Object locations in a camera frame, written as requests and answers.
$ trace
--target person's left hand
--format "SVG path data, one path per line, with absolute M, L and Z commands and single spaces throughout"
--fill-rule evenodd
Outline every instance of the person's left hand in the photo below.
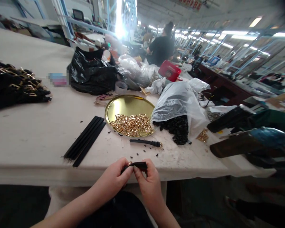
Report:
M 102 206 L 111 200 L 121 188 L 128 182 L 133 173 L 133 166 L 126 168 L 122 175 L 121 170 L 129 165 L 129 161 L 124 157 L 111 164 L 97 182 L 88 190 L 99 199 L 98 203 Z

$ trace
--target person in black shirt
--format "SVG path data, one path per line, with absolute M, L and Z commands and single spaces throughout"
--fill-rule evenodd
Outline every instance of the person in black shirt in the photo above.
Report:
M 155 64 L 158 67 L 161 66 L 163 61 L 173 59 L 174 43 L 171 39 L 173 23 L 169 22 L 164 27 L 162 36 L 155 38 L 147 49 L 147 60 L 149 64 Z

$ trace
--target red box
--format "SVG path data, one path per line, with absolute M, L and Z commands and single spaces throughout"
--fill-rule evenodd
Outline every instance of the red box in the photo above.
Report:
M 175 82 L 181 73 L 181 69 L 179 69 L 170 61 L 165 60 L 159 68 L 158 73 L 161 76 L 167 78 L 169 81 Z

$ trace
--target pile of black leather straps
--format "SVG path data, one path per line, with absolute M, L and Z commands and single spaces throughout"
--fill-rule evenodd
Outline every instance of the pile of black leather straps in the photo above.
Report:
M 104 126 L 104 119 L 95 116 L 63 157 L 69 160 L 75 160 L 73 167 L 78 167 Z
M 33 72 L 0 62 L 0 109 L 15 104 L 48 102 L 51 92 Z

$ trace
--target person's right hand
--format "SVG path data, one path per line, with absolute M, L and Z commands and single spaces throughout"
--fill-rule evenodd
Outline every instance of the person's right hand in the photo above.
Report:
M 139 168 L 134 167 L 135 177 L 138 181 L 140 190 L 146 207 L 152 216 L 156 216 L 163 212 L 166 204 L 162 196 L 161 180 L 155 165 L 150 159 L 145 159 L 147 163 L 147 178 L 145 178 Z

